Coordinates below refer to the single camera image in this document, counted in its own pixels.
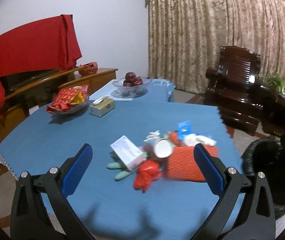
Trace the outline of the orange woven cloth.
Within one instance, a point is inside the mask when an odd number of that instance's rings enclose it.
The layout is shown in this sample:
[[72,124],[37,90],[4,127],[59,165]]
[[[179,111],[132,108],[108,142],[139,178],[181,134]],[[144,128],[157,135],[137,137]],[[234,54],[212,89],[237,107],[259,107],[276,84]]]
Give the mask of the orange woven cloth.
[[[204,182],[205,178],[194,161],[194,146],[185,146],[183,141],[178,139],[177,132],[169,132],[167,136],[174,145],[173,152],[167,159],[167,177],[175,180]],[[216,145],[203,146],[211,156],[219,157]]]

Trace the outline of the green rubber glove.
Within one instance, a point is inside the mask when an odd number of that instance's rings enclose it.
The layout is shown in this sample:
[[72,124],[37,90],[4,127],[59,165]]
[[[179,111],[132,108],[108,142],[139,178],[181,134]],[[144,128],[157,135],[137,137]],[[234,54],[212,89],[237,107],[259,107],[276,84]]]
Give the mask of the green rubber glove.
[[133,170],[129,170],[125,164],[120,160],[120,158],[116,155],[115,152],[111,152],[110,156],[114,159],[114,162],[107,164],[106,168],[109,170],[120,170],[120,172],[115,176],[115,181],[120,181],[125,179],[132,173],[136,172],[140,166],[140,164],[134,168]]

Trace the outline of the white tissue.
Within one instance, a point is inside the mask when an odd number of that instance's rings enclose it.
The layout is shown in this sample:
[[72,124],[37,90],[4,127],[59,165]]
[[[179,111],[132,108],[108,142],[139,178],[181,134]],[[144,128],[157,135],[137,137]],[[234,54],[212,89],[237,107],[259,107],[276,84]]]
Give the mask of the white tissue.
[[209,137],[203,135],[196,135],[194,133],[186,135],[183,139],[185,146],[196,146],[196,144],[203,144],[205,146],[215,146],[217,142]]

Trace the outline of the blue white package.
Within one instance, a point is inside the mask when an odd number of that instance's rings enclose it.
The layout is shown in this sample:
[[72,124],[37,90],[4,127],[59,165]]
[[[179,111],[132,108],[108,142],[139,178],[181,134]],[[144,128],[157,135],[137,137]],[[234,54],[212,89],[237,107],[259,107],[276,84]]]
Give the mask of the blue white package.
[[192,134],[191,122],[190,121],[180,122],[178,124],[178,130],[177,130],[178,139],[182,141],[189,134]]

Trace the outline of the white paper cup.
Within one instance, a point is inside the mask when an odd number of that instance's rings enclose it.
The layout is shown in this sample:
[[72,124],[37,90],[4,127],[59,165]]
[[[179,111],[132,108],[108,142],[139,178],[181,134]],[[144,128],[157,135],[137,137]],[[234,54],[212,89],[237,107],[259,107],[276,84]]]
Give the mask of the white paper cup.
[[153,146],[153,152],[157,158],[167,158],[172,154],[173,147],[167,139],[159,139]]

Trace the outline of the red plastic bag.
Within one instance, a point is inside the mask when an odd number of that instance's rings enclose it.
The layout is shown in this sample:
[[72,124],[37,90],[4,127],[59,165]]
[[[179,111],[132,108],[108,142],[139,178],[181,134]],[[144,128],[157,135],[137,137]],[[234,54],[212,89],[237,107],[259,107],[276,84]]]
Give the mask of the red plastic bag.
[[144,161],[137,170],[134,189],[146,192],[151,184],[162,176],[160,165],[153,160]]

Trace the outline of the white pink small box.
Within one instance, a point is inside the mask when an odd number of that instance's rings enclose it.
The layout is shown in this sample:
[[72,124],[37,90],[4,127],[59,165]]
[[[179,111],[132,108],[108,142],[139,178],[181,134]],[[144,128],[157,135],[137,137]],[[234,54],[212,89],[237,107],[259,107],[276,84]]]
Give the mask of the white pink small box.
[[147,159],[143,150],[138,148],[125,135],[113,142],[110,146],[117,157],[130,171],[136,169]]

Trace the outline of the black trash bin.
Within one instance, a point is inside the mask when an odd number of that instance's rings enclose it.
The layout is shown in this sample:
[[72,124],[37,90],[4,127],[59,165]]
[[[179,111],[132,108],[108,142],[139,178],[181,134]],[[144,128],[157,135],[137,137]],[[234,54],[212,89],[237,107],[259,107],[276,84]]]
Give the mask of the black trash bin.
[[276,219],[285,215],[285,139],[270,137],[253,141],[242,154],[246,175],[263,172],[270,187]]

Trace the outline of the blue tablecloth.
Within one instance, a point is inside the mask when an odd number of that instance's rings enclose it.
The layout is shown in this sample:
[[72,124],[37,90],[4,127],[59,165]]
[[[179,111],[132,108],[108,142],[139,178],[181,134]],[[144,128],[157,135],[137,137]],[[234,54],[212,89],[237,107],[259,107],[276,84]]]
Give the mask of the blue tablecloth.
[[90,144],[93,160],[68,197],[89,230],[112,239],[189,239],[218,200],[206,183],[161,178],[142,192],[133,187],[134,174],[116,181],[118,171],[107,168],[113,162],[111,144],[122,136],[142,146],[149,132],[175,131],[183,121],[217,142],[226,166],[241,168],[240,154],[216,107],[159,98],[117,101],[102,117],[83,109],[54,119],[40,108],[0,143],[0,153],[16,176],[23,171],[37,175],[61,166]]

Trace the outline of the red snack packets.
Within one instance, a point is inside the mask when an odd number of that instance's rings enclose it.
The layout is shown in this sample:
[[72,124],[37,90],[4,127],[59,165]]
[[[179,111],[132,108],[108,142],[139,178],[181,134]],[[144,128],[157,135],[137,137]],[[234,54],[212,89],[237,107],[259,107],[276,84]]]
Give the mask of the red snack packets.
[[87,90],[88,90],[88,85],[63,88],[58,92],[55,98],[58,97],[58,98],[72,100],[72,98],[74,98],[74,96],[76,96],[76,94],[78,94],[79,92],[81,93],[81,95],[87,96],[88,95]]

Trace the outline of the beige tissue box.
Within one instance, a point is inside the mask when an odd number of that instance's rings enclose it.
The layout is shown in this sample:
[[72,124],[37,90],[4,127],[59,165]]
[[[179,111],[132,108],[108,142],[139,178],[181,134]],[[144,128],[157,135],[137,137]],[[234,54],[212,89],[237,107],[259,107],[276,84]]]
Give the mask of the beige tissue box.
[[99,118],[109,113],[114,108],[115,108],[115,101],[108,96],[102,96],[97,100],[94,100],[89,105],[90,114],[93,116],[97,116]]

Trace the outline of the wooden sideboard cabinet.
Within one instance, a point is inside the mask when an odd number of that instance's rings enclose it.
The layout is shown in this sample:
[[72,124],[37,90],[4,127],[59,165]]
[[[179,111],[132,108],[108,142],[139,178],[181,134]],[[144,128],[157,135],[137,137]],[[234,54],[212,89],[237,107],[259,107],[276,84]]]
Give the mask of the wooden sideboard cabinet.
[[5,97],[4,116],[0,119],[0,143],[29,116],[29,109],[50,103],[60,89],[87,85],[88,94],[102,88],[116,78],[117,68],[99,68],[97,73],[79,76],[76,70],[69,70],[44,77],[23,86]]

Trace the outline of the red bag on sideboard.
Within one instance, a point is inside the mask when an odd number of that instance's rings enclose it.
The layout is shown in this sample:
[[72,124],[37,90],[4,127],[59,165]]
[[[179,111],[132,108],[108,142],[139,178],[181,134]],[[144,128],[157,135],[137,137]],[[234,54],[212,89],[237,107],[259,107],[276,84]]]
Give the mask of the red bag on sideboard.
[[79,74],[81,76],[87,76],[87,75],[92,75],[96,74],[98,71],[98,64],[97,62],[90,62],[84,65],[80,66],[81,69],[79,69]]

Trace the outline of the red cloth cover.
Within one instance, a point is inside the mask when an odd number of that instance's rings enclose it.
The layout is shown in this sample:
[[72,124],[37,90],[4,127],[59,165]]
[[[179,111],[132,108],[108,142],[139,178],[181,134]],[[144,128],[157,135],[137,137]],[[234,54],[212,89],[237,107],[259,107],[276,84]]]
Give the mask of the red cloth cover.
[[[47,69],[72,69],[82,57],[71,15],[34,21],[0,35],[0,78]],[[5,90],[0,81],[0,119]]]

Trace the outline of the beige patterned curtain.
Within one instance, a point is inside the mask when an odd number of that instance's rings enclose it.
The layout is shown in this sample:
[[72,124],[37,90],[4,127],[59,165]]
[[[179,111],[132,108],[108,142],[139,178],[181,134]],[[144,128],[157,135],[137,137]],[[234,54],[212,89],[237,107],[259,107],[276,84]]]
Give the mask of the beige patterned curtain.
[[148,75],[203,93],[221,46],[261,56],[261,73],[285,79],[285,0],[146,0]]

